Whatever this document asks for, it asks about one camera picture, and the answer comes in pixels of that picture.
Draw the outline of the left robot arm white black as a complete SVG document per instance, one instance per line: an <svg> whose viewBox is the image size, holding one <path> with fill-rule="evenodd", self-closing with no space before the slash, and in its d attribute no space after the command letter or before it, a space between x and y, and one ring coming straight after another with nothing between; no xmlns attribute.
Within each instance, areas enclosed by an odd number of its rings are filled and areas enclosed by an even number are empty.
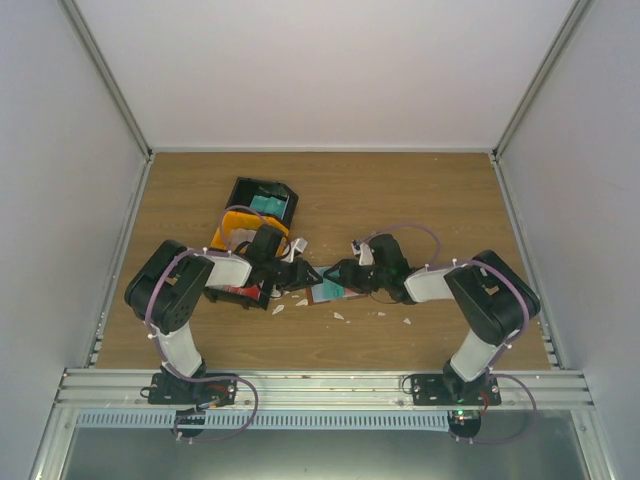
<svg viewBox="0 0 640 480"><path fill-rule="evenodd" d="M302 258L306 241L297 238L282 247L285 240L285 233L269 224L232 250L197 250L166 240L127 286L124 301L147 328L162 368L174 377L171 391L181 402L196 403L206 391L206 364L190 329L205 291L256 286L271 296L273 290L292 292L323 282Z"/></svg>

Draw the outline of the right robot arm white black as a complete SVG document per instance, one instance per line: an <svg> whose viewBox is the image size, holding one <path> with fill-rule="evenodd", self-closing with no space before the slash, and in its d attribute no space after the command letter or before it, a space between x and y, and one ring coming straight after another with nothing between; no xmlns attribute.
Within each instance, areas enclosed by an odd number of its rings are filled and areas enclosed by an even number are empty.
<svg viewBox="0 0 640 480"><path fill-rule="evenodd" d="M541 310L538 295L494 251L433 269L412 267L390 234L352 243L354 257L342 259L323 277L368 295L386 291L405 305L453 300L469 331L443 367L443 393L451 403L474 398L497 359L524 334Z"/></svg>

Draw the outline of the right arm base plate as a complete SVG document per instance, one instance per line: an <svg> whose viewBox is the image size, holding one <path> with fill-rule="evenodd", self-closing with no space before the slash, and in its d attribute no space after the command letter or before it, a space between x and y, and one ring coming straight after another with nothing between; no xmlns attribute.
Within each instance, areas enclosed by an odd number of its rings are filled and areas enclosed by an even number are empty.
<svg viewBox="0 0 640 480"><path fill-rule="evenodd" d="M454 380L444 373L414 373L400 381L403 393L416 406L499 406L502 403L496 379L487 374L472 382Z"/></svg>

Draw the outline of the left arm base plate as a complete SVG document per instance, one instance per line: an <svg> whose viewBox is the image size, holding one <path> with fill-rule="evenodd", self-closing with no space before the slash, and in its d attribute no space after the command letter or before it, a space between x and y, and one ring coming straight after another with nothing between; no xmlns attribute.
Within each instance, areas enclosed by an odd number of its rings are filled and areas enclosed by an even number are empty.
<svg viewBox="0 0 640 480"><path fill-rule="evenodd" d="M161 370L140 390L140 396L154 405L227 406L235 403L236 386L236 381L228 379L189 382Z"/></svg>

